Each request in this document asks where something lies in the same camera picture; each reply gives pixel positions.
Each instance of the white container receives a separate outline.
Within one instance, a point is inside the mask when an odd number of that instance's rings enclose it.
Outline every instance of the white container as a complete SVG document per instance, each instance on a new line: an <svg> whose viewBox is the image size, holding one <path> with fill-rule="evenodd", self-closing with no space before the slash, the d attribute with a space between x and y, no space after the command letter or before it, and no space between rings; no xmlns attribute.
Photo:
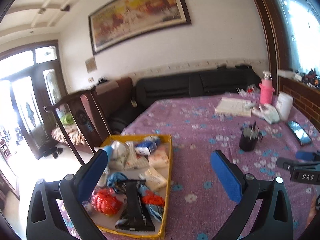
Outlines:
<svg viewBox="0 0 320 240"><path fill-rule="evenodd" d="M284 93L279 92L278 100L276 103L276 109L278 111L279 117L281 121L287 121L291 107L293 103L293 97Z"/></svg>

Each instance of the brick wall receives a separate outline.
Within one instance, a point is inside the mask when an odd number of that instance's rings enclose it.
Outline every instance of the brick wall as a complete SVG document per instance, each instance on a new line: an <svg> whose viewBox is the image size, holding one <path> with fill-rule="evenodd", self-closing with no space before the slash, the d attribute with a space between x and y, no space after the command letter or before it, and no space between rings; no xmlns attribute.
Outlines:
<svg viewBox="0 0 320 240"><path fill-rule="evenodd" d="M291 79L280 77L280 91L294 98L293 105L320 130L320 92Z"/></svg>

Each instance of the ceiling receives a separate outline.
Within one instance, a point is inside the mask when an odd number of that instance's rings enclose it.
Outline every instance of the ceiling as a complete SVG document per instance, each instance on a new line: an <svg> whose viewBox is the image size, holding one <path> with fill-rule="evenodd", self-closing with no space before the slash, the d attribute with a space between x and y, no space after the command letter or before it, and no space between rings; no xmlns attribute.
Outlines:
<svg viewBox="0 0 320 240"><path fill-rule="evenodd" d="M80 0L15 0L0 23L0 44L43 33L59 33L60 20Z"/></svg>

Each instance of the black leather sofa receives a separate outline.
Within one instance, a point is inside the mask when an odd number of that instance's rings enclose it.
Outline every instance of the black leather sofa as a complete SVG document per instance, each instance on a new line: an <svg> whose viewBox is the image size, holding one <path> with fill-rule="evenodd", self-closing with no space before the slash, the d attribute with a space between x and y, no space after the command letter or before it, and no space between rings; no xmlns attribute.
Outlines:
<svg viewBox="0 0 320 240"><path fill-rule="evenodd" d="M258 86L260 82L260 77L250 66L142 78L132 90L137 107L128 102L111 114L108 122L113 132L120 133L156 100L236 93L237 88L246 89L251 84Z"/></svg>

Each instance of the wall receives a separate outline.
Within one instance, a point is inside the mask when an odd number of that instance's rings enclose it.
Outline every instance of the wall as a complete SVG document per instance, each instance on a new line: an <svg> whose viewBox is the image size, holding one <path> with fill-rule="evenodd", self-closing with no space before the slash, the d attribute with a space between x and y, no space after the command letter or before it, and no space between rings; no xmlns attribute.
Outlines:
<svg viewBox="0 0 320 240"><path fill-rule="evenodd" d="M41 34L41 35L33 35L28 36L20 39L16 39L13 41L9 41L3 44L0 44L0 53L6 51L8 49L12 49L18 46L26 45L33 42L40 42L40 41L49 41L49 40L58 40L60 38L59 33L48 33L48 34Z"/></svg>
<svg viewBox="0 0 320 240"><path fill-rule="evenodd" d="M88 87L89 77L116 78L157 66L211 59L268 60L261 20L253 0L185 0L192 25L178 26L124 41L92 56L88 15L110 0L82 0L61 33L60 56L69 92Z"/></svg>

